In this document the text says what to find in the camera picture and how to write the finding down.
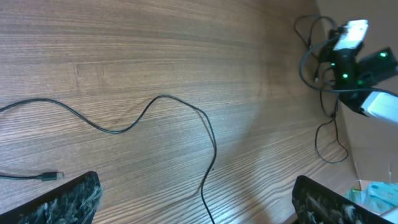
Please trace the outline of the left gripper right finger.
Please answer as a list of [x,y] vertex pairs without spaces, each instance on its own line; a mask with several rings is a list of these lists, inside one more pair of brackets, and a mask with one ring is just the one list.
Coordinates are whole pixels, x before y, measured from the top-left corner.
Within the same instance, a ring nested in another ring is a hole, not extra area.
[[340,194],[300,175],[292,191],[292,204],[298,224],[388,224]]

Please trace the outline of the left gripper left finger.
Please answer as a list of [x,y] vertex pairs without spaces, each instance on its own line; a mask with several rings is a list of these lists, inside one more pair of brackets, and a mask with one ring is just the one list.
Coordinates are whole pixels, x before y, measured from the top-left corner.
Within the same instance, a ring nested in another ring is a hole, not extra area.
[[1,224],[92,224],[103,188],[89,171],[1,215]]

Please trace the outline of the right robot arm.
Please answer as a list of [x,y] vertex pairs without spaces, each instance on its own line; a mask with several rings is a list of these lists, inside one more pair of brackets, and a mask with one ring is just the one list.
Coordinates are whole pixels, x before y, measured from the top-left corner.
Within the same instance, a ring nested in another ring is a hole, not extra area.
[[351,111],[397,124],[397,94],[375,87],[397,75],[397,60],[389,47],[358,60],[365,35],[365,31],[331,33],[320,60],[331,63],[333,89],[340,91],[340,101]]

